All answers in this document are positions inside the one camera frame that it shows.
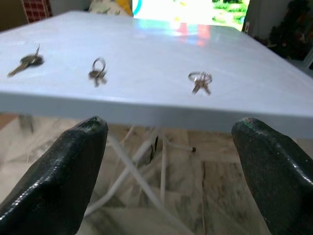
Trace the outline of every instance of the green plant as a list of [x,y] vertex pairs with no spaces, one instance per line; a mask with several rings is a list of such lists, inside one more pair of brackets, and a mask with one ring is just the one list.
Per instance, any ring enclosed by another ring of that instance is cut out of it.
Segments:
[[226,21],[224,19],[221,19],[221,18],[216,18],[215,16],[213,16],[212,18],[213,22],[216,22],[216,23],[226,23]]
[[246,12],[248,10],[245,4],[233,4],[228,8],[228,12]]
[[[221,2],[221,0],[212,0],[212,2]],[[243,3],[243,0],[223,0],[223,3]]]
[[227,10],[229,8],[230,4],[229,3],[220,3],[216,2],[214,3],[213,8],[214,9],[222,9],[222,10]]
[[245,20],[245,16],[234,16],[233,19],[234,19],[234,22],[236,22],[237,24],[243,24]]

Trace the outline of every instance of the key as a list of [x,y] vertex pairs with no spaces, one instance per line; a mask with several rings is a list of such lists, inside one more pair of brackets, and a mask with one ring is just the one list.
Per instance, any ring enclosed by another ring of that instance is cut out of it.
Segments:
[[15,74],[17,74],[18,72],[21,72],[23,71],[24,69],[28,68],[29,66],[39,66],[39,65],[42,65],[44,63],[44,59],[42,56],[39,56],[38,53],[39,53],[39,48],[40,46],[37,47],[36,49],[36,53],[33,54],[33,55],[28,55],[28,56],[25,56],[21,59],[21,64],[16,68],[14,69],[13,71],[11,71],[8,76],[9,77],[12,77],[14,76]]
[[105,75],[105,72],[101,72],[100,70],[93,70],[89,73],[89,79],[94,79],[95,87],[98,87],[100,85],[99,81],[101,81],[103,84],[106,84],[107,81],[104,78]]
[[212,75],[210,73],[192,72],[188,75],[188,78],[195,83],[195,87],[192,90],[193,94],[196,94],[201,88],[203,88],[207,94],[211,94],[209,84],[212,82]]
[[[95,64],[100,61],[103,65],[102,70],[97,70],[95,68]],[[92,71],[89,73],[89,79],[94,79],[95,87],[98,87],[100,85],[99,81],[101,81],[103,84],[106,84],[106,79],[104,76],[106,75],[106,71],[104,71],[106,67],[106,62],[103,58],[97,58],[92,65]]]

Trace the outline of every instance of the tiled floor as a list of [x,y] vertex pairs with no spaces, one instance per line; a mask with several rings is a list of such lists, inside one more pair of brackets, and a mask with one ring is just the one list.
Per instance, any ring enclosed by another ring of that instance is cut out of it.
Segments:
[[[18,119],[0,131],[0,201],[10,192],[29,166],[53,141],[77,120],[36,117],[34,133],[21,129]],[[110,126],[122,139],[128,127]],[[125,144],[130,153],[140,145],[144,128],[137,128]],[[166,130],[177,143],[190,144],[196,153],[168,147],[166,207],[196,235],[269,235],[269,231],[244,180],[239,157],[228,134]],[[150,153],[138,167],[159,194],[161,147],[149,163]],[[110,147],[91,202],[103,195],[123,170]],[[154,208],[145,193],[129,177],[101,210],[88,216],[79,235],[180,235]]]

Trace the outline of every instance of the table leg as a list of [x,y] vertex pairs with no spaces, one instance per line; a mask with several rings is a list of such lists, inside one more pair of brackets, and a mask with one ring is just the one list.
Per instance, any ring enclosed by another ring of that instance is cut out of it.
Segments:
[[121,144],[116,140],[116,138],[112,135],[108,135],[108,141],[112,143],[113,148],[115,149],[116,153],[119,155],[121,160],[124,162],[128,170],[132,173],[132,175],[137,180],[138,184],[142,187],[144,192],[147,194],[148,198],[154,204],[154,206],[168,219],[170,223],[177,226],[184,234],[186,235],[193,235],[193,233],[176,217],[174,217],[166,208],[162,205],[159,201],[157,196],[153,193],[152,189],[149,187],[148,183],[144,180],[141,176],[137,168],[134,166],[130,158],[125,153]]
[[162,136],[163,141],[166,142],[166,144],[168,144],[174,148],[180,148],[183,150],[191,151],[193,153],[196,151],[195,147],[190,147],[190,146],[186,146],[186,145],[182,145],[182,144],[178,144],[178,143],[173,143],[173,142],[169,141],[163,133],[161,136]]
[[166,155],[166,142],[163,141],[162,147],[162,167],[161,167],[161,184],[160,184],[160,197],[161,202],[165,203],[165,184],[166,184],[166,167],[167,167],[167,155]]
[[29,129],[31,133],[34,133],[33,117],[31,115],[20,115],[19,121],[22,129]]
[[[150,148],[151,144],[155,141],[158,133],[159,133],[159,129],[157,128],[154,128],[151,131],[147,139],[142,143],[140,148],[134,154],[133,156],[134,162],[138,162],[144,156],[146,151]],[[108,142],[110,143],[110,146],[114,148],[114,143],[111,142],[109,138],[108,138]],[[130,173],[130,170],[128,168],[125,168],[123,172],[120,174],[120,176],[117,178],[117,180],[114,182],[112,187],[110,187],[109,191],[103,197],[101,197],[97,202],[87,207],[84,216],[85,217],[88,216],[89,214],[93,213],[97,209],[101,208],[104,204],[106,204],[113,197],[113,195],[116,193],[118,188],[122,185],[122,183],[125,181],[129,173]]]
[[[128,139],[132,136],[132,134],[134,133],[135,131],[135,128],[136,126],[131,126],[129,131],[127,132],[126,136],[123,138],[123,140],[120,141],[121,145],[124,146],[125,145],[125,142],[128,141]],[[111,177],[111,180],[110,180],[110,185],[109,185],[109,188],[112,187],[113,183],[114,183],[114,179],[116,178],[116,171],[118,169],[118,166],[120,164],[120,158],[116,158],[116,162],[115,162],[115,166],[114,166],[114,171],[113,171],[113,175]]]

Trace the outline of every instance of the table top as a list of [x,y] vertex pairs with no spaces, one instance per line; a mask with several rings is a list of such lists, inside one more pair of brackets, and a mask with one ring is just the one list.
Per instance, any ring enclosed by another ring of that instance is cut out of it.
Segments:
[[[41,45],[45,63],[8,78]],[[88,73],[107,62],[107,83]],[[213,76],[192,94],[192,71]],[[230,132],[254,117],[313,137],[313,81],[231,27],[69,12],[0,34],[0,112]]]

